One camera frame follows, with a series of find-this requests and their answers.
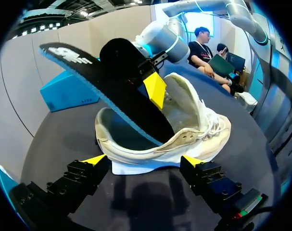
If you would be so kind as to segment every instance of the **ceiling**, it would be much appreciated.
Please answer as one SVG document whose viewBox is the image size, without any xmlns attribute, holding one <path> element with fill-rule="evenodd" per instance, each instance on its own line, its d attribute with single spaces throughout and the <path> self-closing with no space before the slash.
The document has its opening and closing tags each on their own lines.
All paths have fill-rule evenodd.
<svg viewBox="0 0 292 231">
<path fill-rule="evenodd" d="M 32 0 L 28 11 L 19 19 L 9 34 L 9 38 L 20 35 L 23 31 L 32 27 L 38 28 L 42 24 L 60 23 L 60 27 L 62 27 L 86 21 L 107 12 L 130 7 L 133 2 L 134 0 Z M 141 5 L 160 2 L 168 1 L 142 0 Z M 228 17 L 227 11 L 214 12 L 214 14 L 220 17 Z"/>
</svg>

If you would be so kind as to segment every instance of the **black clamp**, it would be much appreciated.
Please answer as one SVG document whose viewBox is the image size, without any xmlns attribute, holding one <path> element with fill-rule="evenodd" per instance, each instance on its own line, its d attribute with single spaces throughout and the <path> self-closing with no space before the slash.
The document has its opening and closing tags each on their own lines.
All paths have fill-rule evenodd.
<svg viewBox="0 0 292 231">
<path fill-rule="evenodd" d="M 242 184 L 227 178 L 214 161 L 194 164 L 190 160 L 181 158 L 180 172 L 194 194 L 201 195 L 211 210 L 222 217 L 215 231 L 242 230 L 253 218 L 248 214 L 259 209 L 268 197 L 256 189 L 244 195 Z M 254 228 L 252 224 L 248 227 L 247 230 Z"/>
</svg>

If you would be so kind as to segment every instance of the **green folder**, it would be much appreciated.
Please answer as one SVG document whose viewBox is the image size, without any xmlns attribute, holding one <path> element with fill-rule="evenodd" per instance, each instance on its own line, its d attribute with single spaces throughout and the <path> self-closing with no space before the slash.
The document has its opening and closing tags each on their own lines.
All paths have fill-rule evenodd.
<svg viewBox="0 0 292 231">
<path fill-rule="evenodd" d="M 212 67 L 215 73 L 222 77 L 227 77 L 231 72 L 234 71 L 233 65 L 228 63 L 223 57 L 216 54 L 208 64 Z"/>
</svg>

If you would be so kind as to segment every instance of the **teal box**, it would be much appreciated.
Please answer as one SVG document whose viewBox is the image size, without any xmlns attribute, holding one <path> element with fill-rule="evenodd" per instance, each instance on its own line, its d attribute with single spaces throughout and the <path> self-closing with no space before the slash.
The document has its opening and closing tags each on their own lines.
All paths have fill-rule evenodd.
<svg viewBox="0 0 292 231">
<path fill-rule="evenodd" d="M 85 83 L 68 71 L 48 82 L 40 93 L 51 112 L 99 101 L 99 97 Z"/>
</svg>

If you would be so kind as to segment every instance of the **person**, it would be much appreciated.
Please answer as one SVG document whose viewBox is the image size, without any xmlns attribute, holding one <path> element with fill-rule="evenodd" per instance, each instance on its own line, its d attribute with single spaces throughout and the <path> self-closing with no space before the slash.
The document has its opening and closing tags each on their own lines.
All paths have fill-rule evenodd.
<svg viewBox="0 0 292 231">
<path fill-rule="evenodd" d="M 231 79 L 223 78 L 216 74 L 208 62 L 213 58 L 213 54 L 205 43 L 210 40 L 209 30 L 206 27 L 198 27 L 195 29 L 196 41 L 189 43 L 190 55 L 188 57 L 189 64 L 196 67 L 209 77 L 213 78 L 229 93 L 231 92 L 231 86 L 237 92 L 243 92 L 241 85 L 232 82 Z"/>
<path fill-rule="evenodd" d="M 227 55 L 228 55 L 229 50 L 228 50 L 228 47 L 227 47 L 225 44 L 223 44 L 223 43 L 219 43 L 219 44 L 217 45 L 216 50 L 217 50 L 218 54 L 219 54 L 221 57 L 223 57 L 224 59 L 227 58 Z"/>
</svg>

